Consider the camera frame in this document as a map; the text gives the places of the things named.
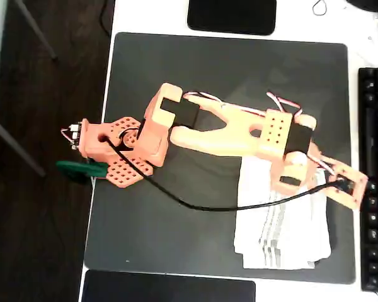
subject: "black cable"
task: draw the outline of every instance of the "black cable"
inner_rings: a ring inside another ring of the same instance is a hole
[[[284,198],[284,199],[281,199],[281,200],[278,200],[278,201],[273,201],[271,203],[254,204],[254,205],[251,205],[251,206],[230,206],[230,207],[226,207],[226,208],[210,208],[208,206],[195,206],[193,204],[187,203],[186,201],[183,201],[182,199],[180,199],[179,197],[175,196],[173,193],[169,192],[167,189],[162,187],[162,185],[158,184],[158,182],[156,182],[154,179],[145,175],[139,168],[137,168],[133,163],[131,163],[131,161],[128,158],[126,158],[126,156],[124,156],[118,150],[118,148],[111,142],[109,137],[107,137],[106,135],[103,135],[102,137],[99,137],[98,140],[100,142],[108,143],[109,146],[111,146],[111,148],[116,152],[116,154],[119,155],[119,157],[121,159],[123,159],[129,166],[131,166],[131,168],[133,168],[133,170],[135,170],[137,173],[139,173],[139,175],[141,175],[145,180],[150,182],[153,186],[157,187],[160,191],[162,191],[163,193],[168,195],[170,198],[172,198],[174,201],[176,201],[180,205],[182,205],[186,208],[189,208],[191,210],[208,211],[208,212],[232,212],[232,211],[242,211],[242,210],[264,208],[264,207],[267,207],[267,206],[276,206],[278,204],[286,203],[288,201],[294,200],[296,198],[303,197],[305,195],[314,194],[314,193],[316,193],[316,192],[318,192],[318,191],[320,191],[320,190],[322,190],[326,187],[339,186],[342,182],[342,180],[327,182],[326,184],[316,186],[316,187],[314,187],[314,188],[312,188],[312,189],[310,189],[306,192],[303,192],[303,193],[300,193],[300,194],[297,194],[297,195],[294,195],[294,196],[291,196],[291,197],[288,197],[288,198]]]
[[[320,2],[322,2],[322,4],[324,5],[325,10],[324,10],[323,13],[318,14],[318,13],[315,12],[315,7],[316,7]],[[313,7],[312,7],[312,12],[314,13],[315,16],[319,16],[319,17],[320,17],[320,16],[324,16],[324,15],[326,15],[326,13],[328,12],[328,5],[326,4],[326,1],[325,1],[325,0],[318,0],[318,1],[316,1],[315,4],[314,4]]]
[[[111,37],[111,33],[107,30],[107,28],[103,24],[103,15],[105,14],[105,10],[106,10],[107,6],[108,6],[108,0],[104,0],[103,3],[102,3],[102,7],[101,7],[99,22],[100,22],[100,26],[101,26],[102,30],[105,32],[105,34],[107,35],[107,37],[110,38]]]

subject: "wire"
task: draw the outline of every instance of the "wire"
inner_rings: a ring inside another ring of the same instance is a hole
[[[323,160],[317,159],[313,155],[307,155],[309,159],[311,159],[315,164],[320,165],[322,168],[327,170],[331,175],[336,176],[335,170],[333,170],[327,163],[325,163]]]
[[[110,38],[111,37],[111,33],[109,32],[109,30],[103,24],[103,15],[105,14],[105,10],[106,10],[107,6],[108,6],[108,0],[104,0],[103,3],[102,3],[102,7],[101,7],[101,12],[100,12],[100,16],[99,16],[99,22],[100,22],[100,26],[101,26],[102,30],[104,31],[104,33],[107,35],[108,38]]]
[[[316,10],[315,10],[316,6],[319,3],[322,3],[324,5],[324,12],[323,13],[317,13]],[[325,0],[318,0],[318,1],[316,1],[315,4],[314,4],[314,6],[312,7],[312,12],[314,13],[315,16],[318,16],[318,17],[326,15],[326,13],[328,12],[328,5],[326,4],[326,1]]]
[[[71,142],[71,143],[73,143],[73,140],[67,135],[67,134],[65,134],[64,132],[65,131],[67,131],[68,129],[65,129],[65,128],[63,128],[63,129],[60,129],[60,132],[61,132],[61,134],[69,141],[69,142]]]
[[[151,177],[145,175],[139,168],[137,168],[128,158],[126,158],[126,156],[124,156],[118,149],[117,147],[111,142],[111,140],[109,139],[109,137],[107,137],[106,135],[103,135],[101,137],[98,138],[98,140],[100,142],[106,142],[109,144],[109,146],[111,146],[111,148],[116,152],[117,155],[119,155],[119,157],[121,159],[123,159],[129,166],[131,166],[131,168],[133,170],[135,170],[139,175],[141,175],[145,180],[147,180],[148,182],[150,182],[153,186],[155,186],[156,188],[158,188],[161,192],[165,193],[167,196],[169,196],[172,200],[176,201],[177,203],[179,203],[180,205],[188,208],[188,209],[191,209],[191,210],[197,210],[197,211],[208,211],[208,212],[232,212],[232,211],[242,211],[242,210],[251,210],[251,209],[258,209],[258,208],[264,208],[264,207],[267,207],[267,206],[276,206],[278,204],[282,204],[282,203],[286,203],[288,201],[292,201],[294,199],[297,199],[297,198],[300,198],[300,197],[303,197],[303,196],[306,196],[306,195],[309,195],[309,194],[314,194],[326,187],[336,187],[336,186],[339,186],[341,184],[341,181],[342,180],[337,180],[337,181],[333,181],[333,182],[327,182],[326,184],[322,184],[320,186],[316,186],[306,192],[303,192],[303,193],[300,193],[300,194],[297,194],[297,195],[294,195],[294,196],[291,196],[291,197],[288,197],[288,198],[284,198],[284,199],[281,199],[281,200],[278,200],[278,201],[273,201],[271,203],[263,203],[263,204],[254,204],[254,205],[251,205],[251,206],[231,206],[231,207],[221,207],[221,208],[211,208],[211,207],[208,207],[208,206],[195,206],[193,204],[190,204],[190,203],[187,203],[186,201],[183,201],[182,199],[180,199],[179,197],[175,196],[173,193],[169,192],[167,189],[165,189],[164,187],[162,187],[162,185],[160,185],[158,182],[156,182],[154,179],[152,179]]]
[[[282,104],[286,104],[286,105],[289,105],[291,107],[295,107],[298,109],[298,111],[294,114],[294,117],[301,115],[302,108],[299,104],[293,101],[289,101],[288,99],[281,98],[270,91],[266,92],[266,95],[276,103],[277,107],[280,109],[281,112],[287,112],[286,110],[284,110],[284,107],[282,105]]]
[[[264,117],[266,115],[262,110],[257,110],[257,109],[250,108],[250,107],[244,107],[244,106],[240,106],[240,105],[236,105],[236,104],[227,103],[227,102],[222,101],[217,96],[213,96],[212,94],[209,94],[209,93],[206,93],[206,92],[188,91],[188,92],[185,92],[182,96],[183,97],[185,97],[185,96],[203,96],[204,98],[212,99],[214,101],[219,102],[221,104],[221,107],[232,106],[234,108],[237,108],[239,110],[242,110],[242,111],[245,111],[245,112],[248,112],[248,113],[252,113],[254,115],[259,115],[259,116],[262,116],[262,117]]]

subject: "striped towel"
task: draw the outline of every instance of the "striped towel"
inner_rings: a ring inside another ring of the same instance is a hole
[[[270,166],[269,161],[257,157],[243,157],[238,206],[286,197],[270,191]],[[317,184],[326,182],[323,171],[315,178]],[[315,193],[277,206],[239,211],[234,248],[243,255],[244,268],[313,269],[316,261],[331,254],[326,196]]]

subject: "black keyboard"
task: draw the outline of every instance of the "black keyboard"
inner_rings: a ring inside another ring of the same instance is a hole
[[[378,68],[358,72],[360,170],[369,183],[360,212],[361,283],[378,292]]]

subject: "desk mat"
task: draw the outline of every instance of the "desk mat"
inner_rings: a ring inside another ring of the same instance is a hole
[[[255,283],[158,274],[88,271],[81,302],[255,302]]]
[[[347,70],[347,48],[338,44],[119,33],[105,120],[141,120],[163,82],[258,109],[273,106],[266,97],[272,90],[315,116],[320,149],[349,164]],[[211,114],[199,115],[200,129],[220,125]],[[234,206],[240,164],[239,158],[172,146],[154,178],[189,203]],[[243,269],[233,247],[235,213],[188,210],[146,181],[126,189],[97,181],[85,264],[106,271],[351,283],[353,213],[332,201],[327,212],[333,252],[315,269]]]

